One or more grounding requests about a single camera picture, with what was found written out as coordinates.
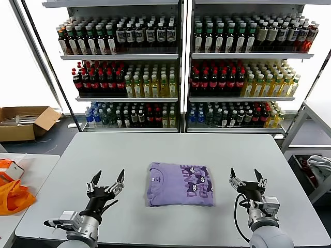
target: folded t-shirt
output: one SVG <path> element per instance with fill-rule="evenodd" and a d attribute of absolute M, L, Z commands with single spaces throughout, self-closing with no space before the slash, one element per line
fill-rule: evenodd
<path fill-rule="evenodd" d="M 213 185 L 206 166 L 150 164 L 148 205 L 213 206 Z"/>

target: floor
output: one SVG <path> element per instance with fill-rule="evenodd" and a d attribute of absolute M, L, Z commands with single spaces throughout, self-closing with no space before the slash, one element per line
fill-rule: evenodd
<path fill-rule="evenodd" d="M 8 152 L 13 153 L 38 153 L 38 154 L 58 154 L 62 155 L 66 147 L 74 135 L 78 132 L 77 128 L 68 128 L 68 125 L 73 123 L 71 117 L 62 118 L 60 122 L 57 122 L 53 128 L 43 137 L 38 138 L 36 141 L 28 142 L 6 142 L 2 143 L 3 147 Z M 290 124 L 290 121 L 284 123 L 285 128 Z M 314 123 L 313 120 L 306 120 L 302 128 L 299 130 L 297 136 L 293 140 L 293 145 L 309 145 L 331 144 L 331 138 L 329 138 L 323 130 Z M 305 152 L 286 152 L 284 156 L 288 160 L 292 154 L 322 154 L 326 157 L 331 157 L 331 151 L 305 151 Z M 315 207 L 317 214 L 323 222 L 327 232 L 331 236 L 331 210 L 329 206 Z M 43 242 L 38 240 L 22 240 L 17 239 L 13 245 L 13 248 L 30 248 L 30 247 L 42 247 L 50 248 L 57 247 L 59 244 L 55 242 Z"/>

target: white cloth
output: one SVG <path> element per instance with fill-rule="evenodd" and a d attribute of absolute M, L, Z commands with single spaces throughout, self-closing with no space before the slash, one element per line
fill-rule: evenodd
<path fill-rule="evenodd" d="M 329 158 L 312 155 L 307 163 L 319 185 L 331 175 L 331 160 Z"/>

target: cardboard box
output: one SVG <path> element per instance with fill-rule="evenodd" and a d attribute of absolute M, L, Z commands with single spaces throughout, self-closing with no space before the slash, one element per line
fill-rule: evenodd
<path fill-rule="evenodd" d="M 24 114 L 39 116 L 31 125 L 0 126 L 0 142 L 34 140 L 49 131 L 61 116 L 50 107 L 4 107 L 0 108 L 0 121 Z"/>

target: orange plastic bag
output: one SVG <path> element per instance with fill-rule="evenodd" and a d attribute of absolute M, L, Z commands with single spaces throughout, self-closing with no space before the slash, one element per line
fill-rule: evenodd
<path fill-rule="evenodd" d="M 0 186 L 0 215 L 17 213 L 36 201 L 27 191 L 28 187 L 21 186 L 20 183 L 21 180 L 16 180 Z"/>

